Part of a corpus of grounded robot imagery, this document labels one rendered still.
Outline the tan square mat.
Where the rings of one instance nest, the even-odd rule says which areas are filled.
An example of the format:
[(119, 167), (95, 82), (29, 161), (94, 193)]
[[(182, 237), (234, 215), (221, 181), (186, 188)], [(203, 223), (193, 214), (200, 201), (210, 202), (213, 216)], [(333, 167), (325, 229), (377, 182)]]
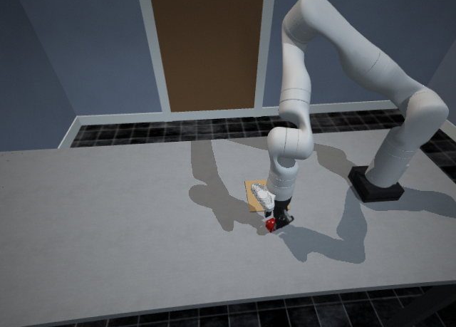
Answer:
[(264, 212), (264, 208), (260, 205), (256, 197), (253, 195), (251, 191), (251, 185), (252, 183), (259, 183), (261, 185), (266, 186), (266, 181), (267, 180), (251, 180), (251, 181), (245, 181), (245, 186), (247, 190), (247, 198), (248, 198), (248, 203), (249, 203), (249, 211), (250, 212)]

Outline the red die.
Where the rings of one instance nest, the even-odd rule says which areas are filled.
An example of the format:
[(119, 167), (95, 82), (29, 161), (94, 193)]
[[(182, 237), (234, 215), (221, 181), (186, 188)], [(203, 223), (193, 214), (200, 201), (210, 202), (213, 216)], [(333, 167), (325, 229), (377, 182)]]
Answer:
[(266, 228), (269, 230), (269, 232), (274, 232), (276, 229), (274, 229), (274, 222), (275, 218), (271, 218), (266, 221)]

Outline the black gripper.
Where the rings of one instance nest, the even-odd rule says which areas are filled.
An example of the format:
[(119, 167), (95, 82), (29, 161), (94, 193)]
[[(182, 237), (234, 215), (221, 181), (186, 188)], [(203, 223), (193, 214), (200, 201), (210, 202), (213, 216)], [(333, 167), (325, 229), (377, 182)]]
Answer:
[[(274, 218), (275, 218), (275, 223), (274, 223), (274, 229), (279, 229), (282, 227), (285, 227), (289, 223), (291, 223), (294, 220), (293, 216), (289, 216), (288, 214), (288, 205), (291, 201), (291, 198), (286, 200), (286, 201), (277, 201), (274, 200)], [(272, 212), (272, 211), (271, 211)], [(271, 216), (271, 212), (267, 212), (266, 210), (264, 211), (265, 217)]]

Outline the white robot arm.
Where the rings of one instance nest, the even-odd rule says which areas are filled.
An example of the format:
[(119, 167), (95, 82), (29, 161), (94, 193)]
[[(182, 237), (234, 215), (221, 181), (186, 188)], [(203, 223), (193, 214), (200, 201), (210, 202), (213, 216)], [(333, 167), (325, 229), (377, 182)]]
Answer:
[[(377, 187), (395, 185), (409, 161), (446, 121), (449, 109), (440, 96), (409, 77), (387, 54), (345, 20), (327, 0), (298, 0), (281, 27), (283, 76), (279, 116), (296, 128), (275, 127), (267, 136), (270, 157), (266, 186), (251, 191), (267, 212), (274, 200), (291, 198), (299, 164), (314, 150), (309, 119), (311, 80), (304, 65), (308, 42), (322, 35), (338, 51), (343, 72), (362, 88), (388, 98), (405, 121), (390, 129), (365, 172)], [(400, 128), (400, 129), (399, 129)]]

